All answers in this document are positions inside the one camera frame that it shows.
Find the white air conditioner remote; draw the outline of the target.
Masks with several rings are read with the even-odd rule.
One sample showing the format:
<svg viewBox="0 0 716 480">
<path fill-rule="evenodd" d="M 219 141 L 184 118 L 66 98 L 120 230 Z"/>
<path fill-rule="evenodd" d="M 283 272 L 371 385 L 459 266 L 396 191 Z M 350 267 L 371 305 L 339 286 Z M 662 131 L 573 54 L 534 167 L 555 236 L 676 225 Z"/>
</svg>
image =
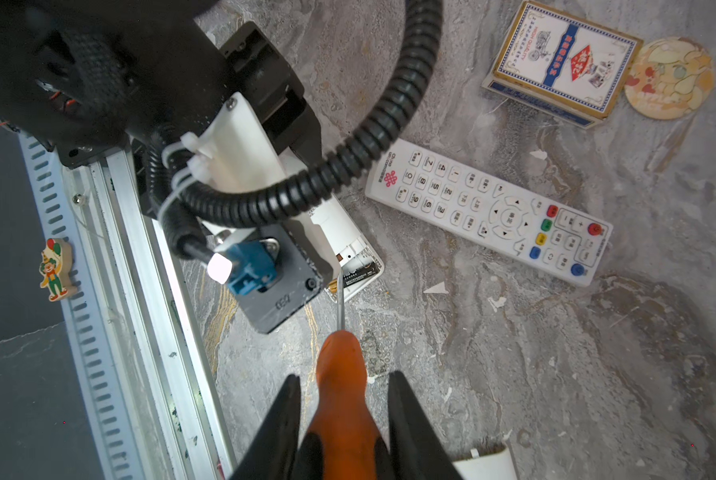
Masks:
<svg viewBox="0 0 716 480">
<path fill-rule="evenodd" d="M 338 301 L 337 267 L 341 268 L 343 277 L 371 262 L 380 268 L 380 273 L 372 278 L 350 287 L 343 286 L 345 301 L 354 298 L 384 273 L 384 261 L 335 196 L 297 215 L 295 220 L 302 224 L 316 252 L 333 269 L 333 279 L 324 291 L 334 303 Z"/>
</svg>

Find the colourful clown figurine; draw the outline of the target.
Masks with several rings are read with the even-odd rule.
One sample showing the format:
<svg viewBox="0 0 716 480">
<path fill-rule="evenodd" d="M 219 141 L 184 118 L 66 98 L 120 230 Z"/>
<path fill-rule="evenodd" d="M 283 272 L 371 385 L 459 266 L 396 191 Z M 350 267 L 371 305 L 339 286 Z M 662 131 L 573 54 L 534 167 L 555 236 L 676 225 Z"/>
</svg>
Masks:
<svg viewBox="0 0 716 480">
<path fill-rule="evenodd" d="M 75 295 L 77 288 L 70 280 L 70 270 L 73 266 L 71 245 L 62 239 L 48 238 L 41 255 L 40 287 L 48 291 L 48 300 L 58 302 Z"/>
</svg>

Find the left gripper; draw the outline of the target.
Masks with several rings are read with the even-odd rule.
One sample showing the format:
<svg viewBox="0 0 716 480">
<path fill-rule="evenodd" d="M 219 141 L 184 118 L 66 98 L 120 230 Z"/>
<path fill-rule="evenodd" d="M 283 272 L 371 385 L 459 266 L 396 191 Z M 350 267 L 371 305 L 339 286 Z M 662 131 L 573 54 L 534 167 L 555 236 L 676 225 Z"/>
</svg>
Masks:
<svg viewBox="0 0 716 480">
<path fill-rule="evenodd" d="M 305 166 L 322 161 L 321 126 L 292 66 L 253 22 L 221 47 L 232 90 L 249 101 L 274 150 L 289 149 Z"/>
</svg>

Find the aluminium mounting rail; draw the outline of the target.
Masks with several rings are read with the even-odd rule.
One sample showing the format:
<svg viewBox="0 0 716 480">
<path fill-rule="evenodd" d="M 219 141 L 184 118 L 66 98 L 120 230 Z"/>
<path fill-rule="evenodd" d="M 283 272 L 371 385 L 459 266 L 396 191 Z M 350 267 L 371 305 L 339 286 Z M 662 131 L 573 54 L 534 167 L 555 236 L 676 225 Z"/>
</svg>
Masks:
<svg viewBox="0 0 716 480">
<path fill-rule="evenodd" d="M 226 479 L 235 467 L 179 263 L 142 215 L 134 155 L 65 168 L 19 138 L 45 235 L 68 241 L 76 293 L 61 304 L 108 479 Z"/>
</svg>

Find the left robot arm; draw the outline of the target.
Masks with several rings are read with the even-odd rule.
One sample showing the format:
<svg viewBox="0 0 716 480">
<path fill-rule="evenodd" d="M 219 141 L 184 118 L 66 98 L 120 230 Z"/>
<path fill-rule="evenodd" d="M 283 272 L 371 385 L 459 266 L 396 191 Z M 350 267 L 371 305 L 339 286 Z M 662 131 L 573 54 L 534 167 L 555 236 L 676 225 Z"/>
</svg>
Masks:
<svg viewBox="0 0 716 480">
<path fill-rule="evenodd" d="M 203 133 L 236 93 L 276 151 L 321 157 L 320 124 L 291 65 L 253 22 L 223 43 L 210 1 L 0 1 L 0 118 L 75 168 L 133 137 Z"/>
</svg>

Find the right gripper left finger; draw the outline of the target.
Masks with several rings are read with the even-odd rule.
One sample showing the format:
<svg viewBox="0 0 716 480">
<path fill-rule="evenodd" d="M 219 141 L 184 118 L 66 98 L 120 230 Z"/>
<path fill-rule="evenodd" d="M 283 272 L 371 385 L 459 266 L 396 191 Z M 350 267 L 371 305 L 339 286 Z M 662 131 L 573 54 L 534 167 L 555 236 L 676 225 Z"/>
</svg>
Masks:
<svg viewBox="0 0 716 480">
<path fill-rule="evenodd" d="M 289 479 L 298 449 L 301 384 L 286 377 L 231 479 Z"/>
</svg>

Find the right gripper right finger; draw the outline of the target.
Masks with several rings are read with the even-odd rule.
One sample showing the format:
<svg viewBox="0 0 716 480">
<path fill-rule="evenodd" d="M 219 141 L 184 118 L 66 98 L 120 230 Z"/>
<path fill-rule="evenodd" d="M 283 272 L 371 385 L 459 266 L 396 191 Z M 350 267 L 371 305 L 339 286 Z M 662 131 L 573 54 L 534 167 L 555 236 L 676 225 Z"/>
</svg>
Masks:
<svg viewBox="0 0 716 480">
<path fill-rule="evenodd" d="M 390 457 L 396 479 L 461 479 L 405 375 L 388 383 Z"/>
</svg>

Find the white battery cover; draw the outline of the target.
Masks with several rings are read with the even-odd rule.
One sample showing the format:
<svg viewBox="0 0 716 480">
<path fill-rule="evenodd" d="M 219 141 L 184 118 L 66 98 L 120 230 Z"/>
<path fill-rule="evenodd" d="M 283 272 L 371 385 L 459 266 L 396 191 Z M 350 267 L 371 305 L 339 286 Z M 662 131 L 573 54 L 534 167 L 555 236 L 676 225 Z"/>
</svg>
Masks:
<svg viewBox="0 0 716 480">
<path fill-rule="evenodd" d="M 510 448 L 501 445 L 495 453 L 481 455 L 475 448 L 471 457 L 458 460 L 453 466 L 464 480 L 517 480 L 518 474 Z"/>
</svg>

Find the black battery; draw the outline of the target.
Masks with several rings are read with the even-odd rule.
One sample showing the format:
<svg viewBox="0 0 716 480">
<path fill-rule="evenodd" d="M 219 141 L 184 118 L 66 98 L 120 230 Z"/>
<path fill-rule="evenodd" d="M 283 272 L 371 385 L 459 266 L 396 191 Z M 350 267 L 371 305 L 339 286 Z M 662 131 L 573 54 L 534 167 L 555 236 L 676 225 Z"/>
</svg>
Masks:
<svg viewBox="0 0 716 480">
<path fill-rule="evenodd" d="M 375 262 L 371 262 L 367 265 L 361 266 L 355 271 L 346 274 L 343 277 L 343 286 L 350 287 L 369 278 L 374 277 L 380 273 L 380 268 Z"/>
</svg>

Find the orange black screwdriver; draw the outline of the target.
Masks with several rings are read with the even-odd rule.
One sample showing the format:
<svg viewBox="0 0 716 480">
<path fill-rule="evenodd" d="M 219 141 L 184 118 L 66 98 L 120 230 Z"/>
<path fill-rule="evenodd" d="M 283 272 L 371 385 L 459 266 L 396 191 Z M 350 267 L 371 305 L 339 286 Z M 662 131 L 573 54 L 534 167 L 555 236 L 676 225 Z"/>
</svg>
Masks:
<svg viewBox="0 0 716 480">
<path fill-rule="evenodd" d="M 366 404 L 367 371 L 346 329 L 344 275 L 336 280 L 337 329 L 319 353 L 319 402 L 295 457 L 293 479 L 393 479 L 387 446 Z"/>
</svg>

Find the playing card box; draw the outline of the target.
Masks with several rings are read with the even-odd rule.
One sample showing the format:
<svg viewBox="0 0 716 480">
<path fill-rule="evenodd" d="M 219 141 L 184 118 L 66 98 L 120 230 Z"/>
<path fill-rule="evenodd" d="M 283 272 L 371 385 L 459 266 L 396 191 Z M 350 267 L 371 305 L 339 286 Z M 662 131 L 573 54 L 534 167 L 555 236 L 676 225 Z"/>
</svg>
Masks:
<svg viewBox="0 0 716 480">
<path fill-rule="evenodd" d="M 610 115 L 642 44 L 631 35 L 524 1 L 482 88 L 589 129 Z"/>
</svg>

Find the white TV remote control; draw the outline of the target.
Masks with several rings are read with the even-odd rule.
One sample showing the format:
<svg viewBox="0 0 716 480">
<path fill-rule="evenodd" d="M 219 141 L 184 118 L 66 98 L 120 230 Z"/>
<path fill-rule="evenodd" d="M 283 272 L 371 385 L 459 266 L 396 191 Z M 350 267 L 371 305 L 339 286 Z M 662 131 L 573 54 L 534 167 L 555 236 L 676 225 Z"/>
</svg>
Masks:
<svg viewBox="0 0 716 480">
<path fill-rule="evenodd" d="M 592 283 L 612 231 L 588 213 L 405 140 L 372 166 L 365 194 L 581 287 Z"/>
</svg>

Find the round wooden coaster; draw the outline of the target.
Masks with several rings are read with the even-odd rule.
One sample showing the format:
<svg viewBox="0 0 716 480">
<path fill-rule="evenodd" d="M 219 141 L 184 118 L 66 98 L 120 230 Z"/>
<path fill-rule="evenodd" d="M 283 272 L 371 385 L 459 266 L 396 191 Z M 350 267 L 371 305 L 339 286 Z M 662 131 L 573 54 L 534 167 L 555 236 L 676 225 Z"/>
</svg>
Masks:
<svg viewBox="0 0 716 480">
<path fill-rule="evenodd" d="M 688 38 L 668 37 L 640 49 L 624 92 L 640 114 L 675 120 L 698 110 L 714 86 L 714 60 L 707 49 Z"/>
</svg>

